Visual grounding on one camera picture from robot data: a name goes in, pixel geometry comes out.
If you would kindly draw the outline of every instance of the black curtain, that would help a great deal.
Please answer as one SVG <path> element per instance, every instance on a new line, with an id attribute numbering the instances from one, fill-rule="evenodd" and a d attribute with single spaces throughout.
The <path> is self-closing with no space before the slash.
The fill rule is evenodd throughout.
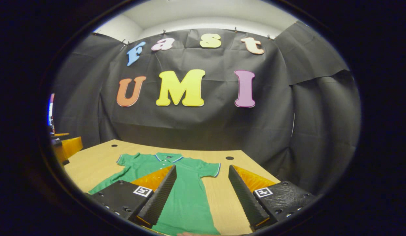
<path id="1" fill-rule="evenodd" d="M 219 48 L 202 48 L 205 33 L 221 36 Z M 264 54 L 250 53 L 240 39 L 261 42 Z M 173 47 L 151 51 L 162 38 Z M 127 66 L 127 52 L 140 42 L 140 58 Z M 157 106 L 163 71 L 181 81 L 192 69 L 206 72 L 204 106 Z M 239 108 L 235 70 L 255 74 L 253 108 Z M 146 76 L 139 99 L 116 103 L 119 81 Z M 133 93 L 134 82 L 126 97 Z M 92 34 L 60 70 L 53 116 L 56 131 L 81 136 L 85 148 L 112 139 L 156 147 L 243 150 L 280 180 L 321 193 L 344 171 L 356 147 L 360 102 L 353 77 L 329 43 L 301 22 L 275 40 L 219 29 L 168 32 L 130 45 Z"/>

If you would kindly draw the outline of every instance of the table surface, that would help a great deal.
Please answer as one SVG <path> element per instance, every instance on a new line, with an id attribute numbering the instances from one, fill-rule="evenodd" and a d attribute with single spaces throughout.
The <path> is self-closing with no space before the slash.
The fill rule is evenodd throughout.
<path id="1" fill-rule="evenodd" d="M 267 170 L 263 169 L 243 151 L 194 151 L 182 149 L 157 148 L 138 145 L 119 140 L 111 140 L 100 145 L 84 149 L 69 158 L 64 166 L 69 177 L 82 190 L 87 192 L 104 179 L 120 172 L 124 167 L 116 161 L 121 154 L 155 154 L 181 153 L 184 157 L 201 159 L 208 163 L 221 163 L 221 170 L 216 178 L 203 177 L 207 199 L 213 222 L 223 235 L 237 235 L 251 233 L 249 222 L 238 197 L 228 179 L 229 165 L 236 165 L 263 176 L 275 183 L 280 182 Z"/>

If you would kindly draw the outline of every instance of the orange letter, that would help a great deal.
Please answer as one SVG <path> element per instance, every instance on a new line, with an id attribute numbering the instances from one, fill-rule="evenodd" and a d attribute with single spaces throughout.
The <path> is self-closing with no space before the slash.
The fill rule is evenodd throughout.
<path id="1" fill-rule="evenodd" d="M 255 41 L 254 38 L 248 37 L 241 39 L 241 42 L 245 42 L 247 50 L 253 54 L 263 54 L 264 50 L 257 48 L 257 44 L 261 44 L 260 41 Z"/>
<path id="2" fill-rule="evenodd" d="M 127 86 L 132 81 L 132 79 L 122 79 L 119 84 L 119 91 L 117 92 L 117 104 L 121 107 L 129 107 L 136 103 L 139 98 L 140 88 L 142 87 L 142 82 L 146 79 L 145 76 L 138 76 L 135 78 L 135 88 L 133 89 L 133 94 L 130 98 L 126 98 Z"/>

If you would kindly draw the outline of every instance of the green polo shirt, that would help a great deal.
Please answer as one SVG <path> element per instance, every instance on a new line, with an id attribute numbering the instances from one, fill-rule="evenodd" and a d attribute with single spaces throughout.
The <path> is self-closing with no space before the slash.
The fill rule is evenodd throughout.
<path id="1" fill-rule="evenodd" d="M 122 154 L 117 163 L 125 168 L 98 184 L 89 191 L 90 194 L 118 180 L 131 182 L 167 166 L 176 165 L 175 184 L 158 223 L 152 229 L 173 236 L 183 232 L 220 234 L 213 225 L 206 190 L 200 179 L 204 176 L 218 176 L 220 163 L 206 163 L 200 159 L 184 158 L 181 154 L 161 152 L 155 155 Z"/>

